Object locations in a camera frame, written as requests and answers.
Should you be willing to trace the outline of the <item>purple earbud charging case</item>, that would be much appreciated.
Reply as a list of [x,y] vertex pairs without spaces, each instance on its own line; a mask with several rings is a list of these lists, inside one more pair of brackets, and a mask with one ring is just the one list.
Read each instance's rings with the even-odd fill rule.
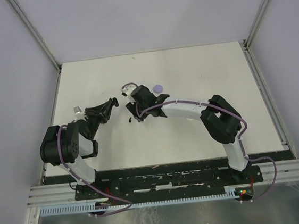
[[161,85],[155,85],[154,87],[153,87],[153,91],[155,92],[155,93],[162,93],[163,92],[163,87],[161,86]]

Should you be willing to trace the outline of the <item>black round charging case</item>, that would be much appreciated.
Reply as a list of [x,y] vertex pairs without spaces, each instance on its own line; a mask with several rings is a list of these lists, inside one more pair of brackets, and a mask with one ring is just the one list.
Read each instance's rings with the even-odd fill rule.
[[118,102],[118,100],[117,100],[115,97],[112,98],[112,103],[113,103],[113,105],[114,105],[115,107],[118,107],[118,106],[119,106],[119,102]]

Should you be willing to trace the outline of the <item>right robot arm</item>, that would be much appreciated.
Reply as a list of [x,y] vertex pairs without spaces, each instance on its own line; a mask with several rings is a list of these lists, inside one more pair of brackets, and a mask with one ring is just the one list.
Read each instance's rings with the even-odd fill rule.
[[168,94],[155,96],[146,86],[131,82],[120,90],[129,100],[127,110],[139,122],[149,115],[202,122],[209,135],[223,145],[231,167],[231,179],[240,184],[249,178],[249,160],[241,140],[247,123],[222,96],[213,95],[208,101],[181,100]]

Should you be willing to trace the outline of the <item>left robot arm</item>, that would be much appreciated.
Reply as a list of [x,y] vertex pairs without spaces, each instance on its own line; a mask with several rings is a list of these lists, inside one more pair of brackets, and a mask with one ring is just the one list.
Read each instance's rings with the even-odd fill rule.
[[60,167],[72,176],[78,185],[86,185],[86,192],[94,198],[104,194],[104,184],[96,180],[96,171],[85,159],[98,156],[95,135],[100,125],[107,123],[118,100],[109,98],[103,104],[82,110],[74,107],[74,120],[67,125],[47,128],[40,147],[44,163]]

